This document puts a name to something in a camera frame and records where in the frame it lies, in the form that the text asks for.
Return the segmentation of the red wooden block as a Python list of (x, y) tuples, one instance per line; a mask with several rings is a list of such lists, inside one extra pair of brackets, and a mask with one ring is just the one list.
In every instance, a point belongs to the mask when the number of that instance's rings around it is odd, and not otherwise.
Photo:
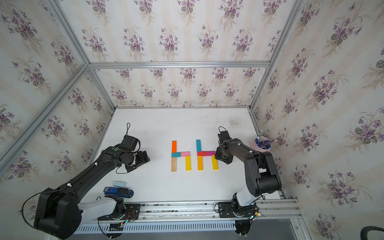
[(197, 152), (197, 155), (201, 157), (206, 157), (208, 154), (205, 151), (200, 151), (200, 152)]

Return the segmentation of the long teal wooden block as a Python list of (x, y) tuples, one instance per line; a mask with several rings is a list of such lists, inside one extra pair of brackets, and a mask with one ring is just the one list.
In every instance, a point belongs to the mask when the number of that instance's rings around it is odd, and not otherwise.
[(197, 148), (197, 152), (201, 152), (202, 151), (201, 140), (196, 140), (196, 148)]

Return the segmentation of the amber yellow wooden block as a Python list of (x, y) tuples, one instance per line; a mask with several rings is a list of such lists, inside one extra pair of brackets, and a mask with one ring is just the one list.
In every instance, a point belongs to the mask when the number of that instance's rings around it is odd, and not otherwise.
[(198, 156), (198, 170), (199, 171), (204, 170), (203, 156)]

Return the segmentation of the natural wood block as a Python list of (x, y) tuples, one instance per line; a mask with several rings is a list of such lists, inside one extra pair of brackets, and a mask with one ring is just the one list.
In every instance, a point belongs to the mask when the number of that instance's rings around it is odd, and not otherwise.
[(171, 172), (177, 171), (177, 158), (171, 158)]

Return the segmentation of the small teal wooden block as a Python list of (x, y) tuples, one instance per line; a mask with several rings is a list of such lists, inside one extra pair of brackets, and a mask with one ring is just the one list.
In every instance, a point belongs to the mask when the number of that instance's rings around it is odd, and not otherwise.
[(180, 152), (172, 153), (172, 158), (180, 158), (182, 154)]

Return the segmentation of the orange wooden block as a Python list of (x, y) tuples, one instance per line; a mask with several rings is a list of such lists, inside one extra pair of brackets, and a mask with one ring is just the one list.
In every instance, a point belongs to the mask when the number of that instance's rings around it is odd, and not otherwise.
[(172, 141), (172, 153), (177, 152), (177, 141)]

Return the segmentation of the pink wooden block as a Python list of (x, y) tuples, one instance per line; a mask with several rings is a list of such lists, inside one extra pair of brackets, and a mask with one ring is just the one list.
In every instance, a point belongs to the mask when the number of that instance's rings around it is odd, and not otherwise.
[(181, 157), (190, 157), (191, 152), (181, 152)]

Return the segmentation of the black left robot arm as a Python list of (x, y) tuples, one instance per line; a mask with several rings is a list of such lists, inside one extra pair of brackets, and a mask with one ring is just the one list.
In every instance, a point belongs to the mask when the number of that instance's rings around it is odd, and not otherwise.
[(112, 170), (125, 165), (127, 172), (132, 172), (149, 161), (150, 158), (145, 151), (133, 154), (118, 147), (108, 147), (80, 174), (56, 189), (47, 188), (41, 192), (34, 229), (65, 240), (79, 226), (91, 220), (114, 212), (123, 212), (124, 204), (120, 197), (103, 197), (85, 204), (81, 200)]

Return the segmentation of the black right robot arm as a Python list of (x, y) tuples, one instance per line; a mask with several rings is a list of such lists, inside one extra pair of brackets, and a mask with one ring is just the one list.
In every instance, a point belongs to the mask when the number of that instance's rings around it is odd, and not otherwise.
[(229, 165), (236, 157), (244, 164), (246, 188), (234, 194), (234, 212), (251, 206), (264, 194), (272, 194), (282, 189), (280, 174), (270, 152), (252, 149), (237, 138), (223, 137), (220, 134), (218, 137), (219, 146), (215, 159)]

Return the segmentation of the light blue eraser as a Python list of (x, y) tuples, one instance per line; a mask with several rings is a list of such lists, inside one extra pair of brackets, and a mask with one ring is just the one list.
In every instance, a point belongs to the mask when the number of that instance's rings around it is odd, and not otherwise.
[(113, 186), (116, 187), (116, 188), (124, 188), (126, 186), (126, 182), (122, 182), (122, 181), (114, 181), (113, 182)]

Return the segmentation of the blue stapler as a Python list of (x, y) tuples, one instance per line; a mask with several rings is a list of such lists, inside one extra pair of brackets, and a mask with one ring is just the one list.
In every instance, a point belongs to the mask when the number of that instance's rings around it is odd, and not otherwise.
[(121, 198), (130, 199), (134, 195), (134, 191), (125, 187), (105, 187), (105, 196), (117, 196)]

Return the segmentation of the pink pen cup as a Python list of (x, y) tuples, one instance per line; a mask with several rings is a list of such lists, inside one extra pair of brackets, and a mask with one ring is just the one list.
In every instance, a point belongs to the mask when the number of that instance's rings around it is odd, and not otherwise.
[(261, 147), (261, 144), (263, 142), (269, 142), (269, 141), (270, 140), (268, 138), (266, 138), (266, 137), (257, 137), (253, 141), (253, 143), (251, 145), (251, 148), (256, 150), (256, 151), (259, 151), (259, 152), (269, 152), (271, 150), (271, 148), (272, 148), (271, 144), (265, 145), (265, 146)]

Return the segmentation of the blue pens in cup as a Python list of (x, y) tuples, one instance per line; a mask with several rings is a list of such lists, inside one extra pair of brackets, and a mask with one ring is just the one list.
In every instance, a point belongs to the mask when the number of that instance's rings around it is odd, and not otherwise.
[[(261, 130), (257, 137), (266, 137), (266, 136), (264, 136), (264, 131)], [(261, 147), (263, 147), (263, 146), (265, 146), (265, 145), (269, 145), (269, 144), (272, 145), (272, 144), (274, 144), (274, 143), (276, 143), (276, 142), (277, 142), (276, 140), (270, 140), (269, 142), (263, 142), (263, 143), (261, 144)]]

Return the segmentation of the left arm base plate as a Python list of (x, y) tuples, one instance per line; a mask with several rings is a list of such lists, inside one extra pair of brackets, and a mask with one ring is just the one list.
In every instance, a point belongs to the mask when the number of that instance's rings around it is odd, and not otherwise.
[(99, 221), (134, 221), (138, 220), (140, 204), (120, 204), (115, 207), (110, 215), (99, 217)]

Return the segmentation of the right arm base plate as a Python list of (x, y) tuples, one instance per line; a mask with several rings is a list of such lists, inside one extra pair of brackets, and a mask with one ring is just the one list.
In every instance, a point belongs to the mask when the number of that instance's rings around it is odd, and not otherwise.
[(218, 202), (214, 209), (220, 218), (250, 218), (259, 212), (256, 205), (240, 206), (236, 201)]

